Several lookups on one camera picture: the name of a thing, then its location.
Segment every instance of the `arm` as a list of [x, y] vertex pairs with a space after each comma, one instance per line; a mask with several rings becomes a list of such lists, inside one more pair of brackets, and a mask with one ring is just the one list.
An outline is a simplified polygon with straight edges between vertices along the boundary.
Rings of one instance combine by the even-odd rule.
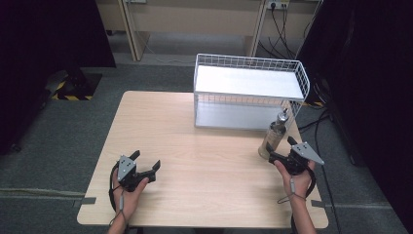
[[[124, 230], [127, 227], [127, 224], [129, 220], [131, 219], [131, 216], [133, 215], [133, 213], [135, 212], [137, 208], [140, 193], [143, 191], [143, 189], [145, 188], [146, 184], [149, 181], [148, 178], [143, 179], [139, 183], [139, 185], [136, 187], [134, 192], [128, 192], [128, 191], [124, 191], [122, 186], [120, 186], [117, 176], [118, 176], [118, 170], [114, 172], [113, 177], [112, 177], [113, 187], [114, 188], [118, 186], [119, 187], [113, 191], [114, 200], [116, 204], [116, 216], [113, 219], [112, 225], [110, 226], [108, 230], [109, 234], [124, 233]], [[121, 199], [123, 199], [122, 210], [120, 207]]]
[[[306, 192], [311, 182], [309, 173], [305, 171], [301, 175], [290, 175], [280, 161], [276, 161], [275, 165], [282, 175], [283, 187], [286, 195], [290, 195], [292, 193], [290, 179], [293, 178], [294, 180], [295, 194], [298, 196], [290, 196], [289, 204], [291, 205], [292, 215], [294, 216], [298, 233], [317, 233], [307, 210], [306, 201], [303, 199], [306, 197]], [[309, 167], [313, 170], [315, 167], [315, 162], [310, 161]]]

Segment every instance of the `wooden desk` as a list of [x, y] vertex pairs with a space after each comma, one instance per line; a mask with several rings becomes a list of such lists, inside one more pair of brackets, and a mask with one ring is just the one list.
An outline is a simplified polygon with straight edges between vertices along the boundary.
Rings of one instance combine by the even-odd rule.
[[[301, 138], [295, 124], [289, 133]], [[107, 225], [115, 215], [109, 202], [109, 175], [121, 154], [140, 150], [139, 172], [157, 160], [157, 181], [147, 185], [130, 225], [169, 227], [286, 228], [290, 206], [277, 204], [284, 196], [282, 179], [258, 155], [263, 132], [194, 127], [192, 93], [126, 92], [103, 146], [82, 205], [81, 224]], [[286, 155], [284, 140], [280, 153]], [[328, 224], [317, 187], [308, 199], [316, 228]]]

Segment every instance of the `hand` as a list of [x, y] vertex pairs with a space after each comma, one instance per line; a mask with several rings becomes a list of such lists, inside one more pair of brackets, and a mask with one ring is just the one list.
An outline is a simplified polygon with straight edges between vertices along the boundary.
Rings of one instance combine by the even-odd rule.
[[[286, 170], [285, 166], [279, 160], [276, 160], [274, 164], [276, 165], [277, 169], [282, 175], [282, 181], [283, 181], [283, 187], [284, 187], [285, 194], [287, 196], [291, 195], [292, 192], [291, 192], [291, 186], [290, 186], [290, 179], [293, 178], [294, 184], [295, 184], [295, 194], [297, 194], [298, 196], [302, 198], [305, 198], [307, 189], [311, 182], [311, 177], [310, 177], [309, 172], [305, 170], [300, 175], [290, 175], [288, 171]], [[309, 168], [313, 170], [315, 166], [316, 166], [316, 163], [310, 160]]]
[[116, 188], [119, 186], [117, 189], [113, 191], [113, 196], [114, 196], [114, 200], [116, 204], [116, 214], [118, 214], [120, 211], [119, 203], [121, 200], [121, 195], [123, 193], [123, 196], [124, 196], [123, 213], [125, 216], [125, 223], [129, 222], [129, 219], [131, 218], [134, 211], [136, 210], [140, 193], [143, 191], [148, 181], [149, 181], [149, 178], [146, 177], [139, 183], [139, 185], [135, 188], [134, 192], [128, 192], [127, 190], [124, 191], [123, 187], [120, 186], [119, 184], [118, 169], [116, 169], [115, 172], [113, 173], [113, 176], [112, 176], [113, 188]]

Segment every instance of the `gray tape strip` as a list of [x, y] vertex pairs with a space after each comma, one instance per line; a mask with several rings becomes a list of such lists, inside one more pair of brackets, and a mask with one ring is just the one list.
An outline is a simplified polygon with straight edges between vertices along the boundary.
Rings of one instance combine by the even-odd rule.
[[324, 203], [324, 202], [321, 202], [321, 201], [311, 200], [311, 205], [312, 205], [313, 207], [325, 208], [325, 203]]
[[94, 204], [96, 202], [96, 198], [84, 198], [82, 199], [82, 205]]

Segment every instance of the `forearm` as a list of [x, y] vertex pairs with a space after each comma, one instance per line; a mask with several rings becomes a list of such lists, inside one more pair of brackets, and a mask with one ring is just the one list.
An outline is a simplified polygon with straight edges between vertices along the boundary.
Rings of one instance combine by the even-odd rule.
[[307, 210], [306, 202], [300, 197], [291, 196], [289, 203], [298, 233], [317, 233]]
[[127, 222], [122, 214], [118, 214], [112, 222], [108, 230], [108, 234], [123, 234], [125, 228], [127, 227]]

